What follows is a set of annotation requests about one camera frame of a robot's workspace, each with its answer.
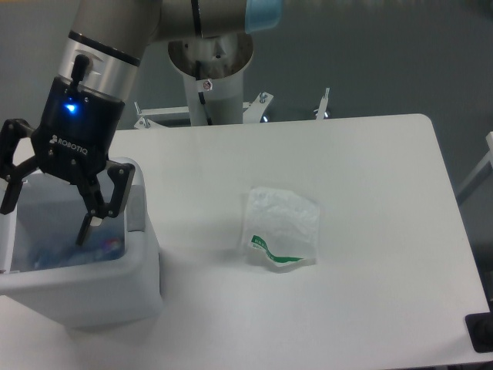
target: plastic bag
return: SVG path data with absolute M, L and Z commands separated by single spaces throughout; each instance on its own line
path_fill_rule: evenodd
M 320 208 L 293 191 L 254 188 L 243 222 L 242 246 L 262 251 L 275 267 L 315 264 Z

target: plastic container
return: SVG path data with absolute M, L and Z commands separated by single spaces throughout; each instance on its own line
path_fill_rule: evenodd
M 116 161 L 136 167 L 126 209 L 95 228 L 83 250 L 75 246 L 86 213 L 77 188 L 40 172 L 28 177 L 15 212 L 0 215 L 0 294 L 71 328 L 161 312 L 159 245 L 142 171 Z M 99 180 L 107 197 L 111 181 Z

